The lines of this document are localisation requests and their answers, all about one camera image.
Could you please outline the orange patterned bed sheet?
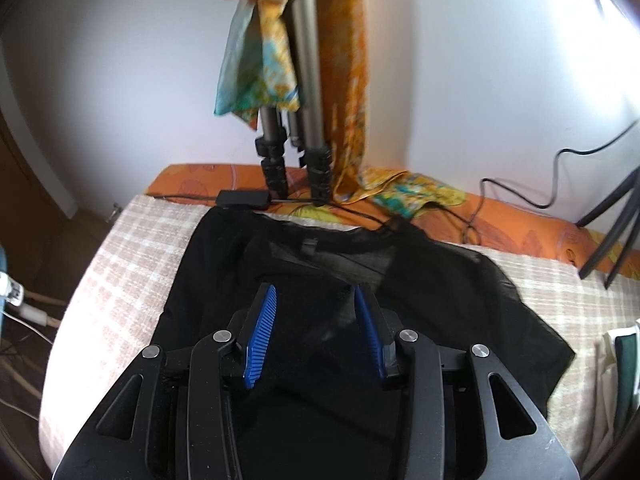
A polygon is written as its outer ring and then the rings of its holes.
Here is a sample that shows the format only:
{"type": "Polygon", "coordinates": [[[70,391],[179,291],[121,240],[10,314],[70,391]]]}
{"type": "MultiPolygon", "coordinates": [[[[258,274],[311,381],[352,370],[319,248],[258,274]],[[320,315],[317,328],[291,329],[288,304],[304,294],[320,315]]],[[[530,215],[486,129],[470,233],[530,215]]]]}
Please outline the orange patterned bed sheet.
{"type": "MultiPolygon", "coordinates": [[[[145,194],[184,204],[212,206],[222,190],[264,188],[262,168],[250,165],[182,164],[166,167],[146,189],[145,194]]],[[[444,201],[445,208],[428,205],[412,223],[429,237],[460,243],[464,222],[471,218],[480,198],[427,181],[427,189],[444,201]]],[[[347,205],[316,208],[301,203],[273,203],[276,214],[316,219],[325,222],[365,226],[373,229],[388,219],[388,214],[370,200],[347,205]]],[[[580,268],[596,250],[604,235],[600,231],[578,228],[572,222],[529,212],[512,205],[488,200],[473,219],[469,232],[471,244],[546,259],[559,260],[580,268]]]]}

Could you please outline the black power adapter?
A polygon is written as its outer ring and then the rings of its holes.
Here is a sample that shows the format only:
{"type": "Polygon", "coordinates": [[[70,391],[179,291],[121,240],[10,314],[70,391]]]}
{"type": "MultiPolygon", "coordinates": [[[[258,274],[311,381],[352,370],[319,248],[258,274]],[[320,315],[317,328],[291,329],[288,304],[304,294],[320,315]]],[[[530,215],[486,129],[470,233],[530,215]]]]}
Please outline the black power adapter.
{"type": "Polygon", "coordinates": [[[216,197],[216,205],[222,208],[267,210],[271,202],[268,190],[222,190],[216,197]]]}

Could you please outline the black t-shirt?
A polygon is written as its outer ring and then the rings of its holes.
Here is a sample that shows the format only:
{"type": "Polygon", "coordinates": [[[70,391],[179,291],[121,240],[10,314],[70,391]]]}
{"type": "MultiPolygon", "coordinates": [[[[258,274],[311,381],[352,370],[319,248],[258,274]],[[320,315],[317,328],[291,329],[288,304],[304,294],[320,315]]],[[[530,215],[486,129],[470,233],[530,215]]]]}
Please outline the black t-shirt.
{"type": "Polygon", "coordinates": [[[388,479],[401,395],[381,386],[356,322],[355,289],[435,344],[486,344],[544,410],[574,359],[478,252],[410,223],[332,231],[212,209],[194,230],[155,332],[167,350],[222,330],[272,285],[278,312],[257,385],[233,401],[247,479],[388,479]]]}

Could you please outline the checkered beige bed blanket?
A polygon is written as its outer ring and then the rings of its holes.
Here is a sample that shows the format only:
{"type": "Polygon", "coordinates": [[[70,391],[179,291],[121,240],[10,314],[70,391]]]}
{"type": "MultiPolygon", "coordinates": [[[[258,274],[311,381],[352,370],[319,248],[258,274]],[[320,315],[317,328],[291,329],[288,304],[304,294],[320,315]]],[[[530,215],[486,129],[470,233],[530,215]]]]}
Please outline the checkered beige bed blanket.
{"type": "MultiPolygon", "coordinates": [[[[39,446],[50,469],[107,390],[150,342],[186,244],[205,207],[138,195],[125,208],[78,284],[58,328],[42,390],[39,446]]],[[[550,426],[575,463],[585,459],[596,414],[597,343],[639,318],[639,283],[604,287],[594,272],[480,248],[524,302],[572,347],[575,359],[549,401],[550,426]]]]}

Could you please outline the dark green folded garment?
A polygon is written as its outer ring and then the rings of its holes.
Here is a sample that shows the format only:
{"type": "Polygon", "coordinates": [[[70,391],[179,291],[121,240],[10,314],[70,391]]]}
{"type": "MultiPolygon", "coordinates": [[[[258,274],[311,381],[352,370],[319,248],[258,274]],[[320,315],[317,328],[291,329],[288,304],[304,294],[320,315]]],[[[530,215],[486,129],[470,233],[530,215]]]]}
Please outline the dark green folded garment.
{"type": "Polygon", "coordinates": [[[617,396],[614,436],[618,440],[639,408],[639,333],[618,335],[614,341],[617,396]]]}

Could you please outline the white folded garment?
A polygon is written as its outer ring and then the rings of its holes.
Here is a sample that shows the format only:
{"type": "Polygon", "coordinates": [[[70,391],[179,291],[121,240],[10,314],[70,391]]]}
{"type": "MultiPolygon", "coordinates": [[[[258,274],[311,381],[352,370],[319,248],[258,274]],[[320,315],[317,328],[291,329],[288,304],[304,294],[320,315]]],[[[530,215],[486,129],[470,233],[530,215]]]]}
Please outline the white folded garment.
{"type": "Polygon", "coordinates": [[[636,330],[639,333],[639,321],[629,327],[609,330],[597,345],[596,410],[590,447],[585,459],[584,469],[588,471],[602,460],[606,453],[620,439],[614,436],[614,416],[617,396],[617,370],[614,341],[618,335],[636,330]]]}

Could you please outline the orange patterned hanging cloth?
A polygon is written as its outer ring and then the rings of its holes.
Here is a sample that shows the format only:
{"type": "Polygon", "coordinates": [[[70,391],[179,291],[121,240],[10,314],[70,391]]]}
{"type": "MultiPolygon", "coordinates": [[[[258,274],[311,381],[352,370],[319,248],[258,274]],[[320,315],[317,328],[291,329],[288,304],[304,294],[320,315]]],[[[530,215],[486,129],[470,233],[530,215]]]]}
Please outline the orange patterned hanging cloth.
{"type": "Polygon", "coordinates": [[[324,134],[332,151],[331,190],[359,200],[366,154],[368,47],[364,0],[317,0],[324,134]]]}

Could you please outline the white charger plug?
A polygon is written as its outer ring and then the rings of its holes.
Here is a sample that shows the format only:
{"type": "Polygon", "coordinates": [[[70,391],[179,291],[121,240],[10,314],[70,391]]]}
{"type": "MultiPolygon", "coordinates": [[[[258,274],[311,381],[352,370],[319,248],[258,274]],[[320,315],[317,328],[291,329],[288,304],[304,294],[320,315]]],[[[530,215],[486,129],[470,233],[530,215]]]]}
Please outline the white charger plug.
{"type": "Polygon", "coordinates": [[[0,273],[0,297],[1,300],[13,307],[21,307],[24,302],[25,289],[22,284],[15,281],[6,272],[0,273]]]}

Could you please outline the colourful floral scarf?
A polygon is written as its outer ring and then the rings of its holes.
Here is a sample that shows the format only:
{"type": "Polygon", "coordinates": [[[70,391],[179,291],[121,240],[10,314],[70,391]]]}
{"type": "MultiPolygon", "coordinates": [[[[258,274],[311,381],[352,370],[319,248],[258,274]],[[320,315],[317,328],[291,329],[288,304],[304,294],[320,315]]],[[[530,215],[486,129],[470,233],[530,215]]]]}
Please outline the colourful floral scarf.
{"type": "Polygon", "coordinates": [[[299,110],[298,83],[283,18],[288,0],[238,0],[217,84],[214,113],[257,128],[259,111],[299,110]]]}

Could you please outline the small black light tripod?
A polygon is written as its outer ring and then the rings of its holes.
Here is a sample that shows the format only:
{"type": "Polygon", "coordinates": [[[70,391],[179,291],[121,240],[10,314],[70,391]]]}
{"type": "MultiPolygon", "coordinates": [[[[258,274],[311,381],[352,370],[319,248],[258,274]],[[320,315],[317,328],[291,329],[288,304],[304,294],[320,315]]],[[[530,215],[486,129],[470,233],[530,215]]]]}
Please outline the small black light tripod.
{"type": "Polygon", "coordinates": [[[578,276],[581,280],[588,278],[588,276],[596,270],[598,264],[604,259],[604,257],[611,251],[614,245],[618,242],[623,232],[631,226],[629,234],[626,238],[626,242],[620,251],[620,255],[614,262],[612,270],[608,272],[604,280],[604,288],[609,289],[613,284],[617,275],[622,270],[622,266],[626,259],[631,254],[634,243],[639,236],[639,202],[640,202],[640,177],[639,168],[632,170],[630,174],[623,180],[622,183],[616,186],[615,190],[608,194],[600,204],[597,204],[592,211],[585,214],[580,218],[575,226],[578,228],[584,228],[588,226],[593,220],[601,217],[602,214],[611,209],[616,203],[618,203],[625,195],[629,194],[626,204],[620,211],[620,214],[611,226],[611,229],[600,241],[598,247],[594,250],[587,261],[582,265],[578,271],[578,276]]]}

